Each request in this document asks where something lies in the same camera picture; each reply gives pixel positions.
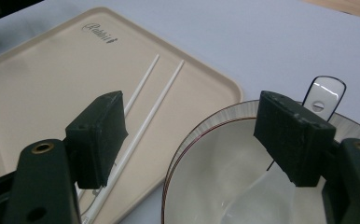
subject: beige tray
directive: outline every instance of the beige tray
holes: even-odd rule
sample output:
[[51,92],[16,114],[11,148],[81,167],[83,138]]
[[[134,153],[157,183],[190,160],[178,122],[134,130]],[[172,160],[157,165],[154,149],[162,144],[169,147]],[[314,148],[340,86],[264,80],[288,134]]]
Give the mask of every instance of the beige tray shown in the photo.
[[360,0],[303,0],[360,17]]
[[[132,141],[176,67],[185,63],[95,223],[124,217],[163,181],[186,135],[215,111],[239,103],[242,91],[106,8],[89,10],[0,56],[0,176],[16,168],[27,145],[63,139],[64,128],[97,96],[123,91],[127,104],[157,55],[126,118],[130,135],[122,148]],[[89,194],[81,199],[81,211]]]

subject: white surface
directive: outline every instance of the white surface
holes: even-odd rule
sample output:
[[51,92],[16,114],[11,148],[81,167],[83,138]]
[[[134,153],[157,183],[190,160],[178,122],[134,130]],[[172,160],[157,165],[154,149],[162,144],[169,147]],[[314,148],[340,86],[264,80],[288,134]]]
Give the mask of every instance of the white surface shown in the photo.
[[[337,112],[360,123],[360,18],[295,0],[45,0],[0,20],[0,53],[97,6],[223,71],[246,100],[268,90],[302,101],[314,77],[338,77]],[[160,223],[159,203],[156,190],[122,223]]]
[[[293,204],[296,190],[275,162],[249,189],[229,203],[220,224],[293,224],[292,207],[296,206]],[[321,206],[320,203],[308,205]],[[303,219],[302,223],[324,221],[322,214],[319,215],[314,216],[315,220]]]

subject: chopstick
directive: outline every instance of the chopstick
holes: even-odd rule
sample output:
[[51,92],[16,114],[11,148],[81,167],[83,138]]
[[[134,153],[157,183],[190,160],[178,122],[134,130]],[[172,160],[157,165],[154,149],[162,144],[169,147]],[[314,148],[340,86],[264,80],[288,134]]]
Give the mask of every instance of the chopstick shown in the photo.
[[145,72],[145,75],[143,76],[142,80],[140,81],[139,85],[137,86],[136,90],[134,91],[130,101],[127,103],[127,106],[124,109],[125,117],[128,115],[128,112],[130,112],[131,107],[133,106],[134,101],[136,100],[137,96],[140,93],[140,90],[145,85],[145,82],[147,81],[148,77],[150,76],[151,72],[153,71],[154,66],[156,65],[157,61],[159,59],[159,54],[154,58],[153,63],[150,65],[150,67]]
[[176,79],[177,75],[179,74],[181,68],[183,67],[184,60],[178,64],[176,70],[174,71],[171,79],[166,84],[165,88],[159,95],[159,98],[154,103],[153,107],[151,108],[150,112],[148,113],[145,121],[143,122],[142,126],[139,128],[137,134],[133,137],[131,144],[128,146],[127,150],[125,151],[122,158],[119,160],[117,166],[113,169],[112,173],[108,177],[107,186],[99,192],[97,196],[95,196],[95,200],[92,202],[88,210],[86,211],[86,215],[83,218],[82,223],[92,223],[93,220],[98,215],[99,211],[101,210],[102,206],[104,205],[105,200],[107,199],[108,194],[111,192],[112,188],[114,187],[115,183],[117,182],[119,175],[122,173],[125,164],[130,159],[133,151],[136,149],[137,145],[139,144],[142,136],[145,133],[148,125],[150,124],[151,120],[154,118],[155,114],[157,113],[159,106],[161,105],[163,99],[165,98],[166,94],[169,91],[169,88],[173,85],[174,80]]

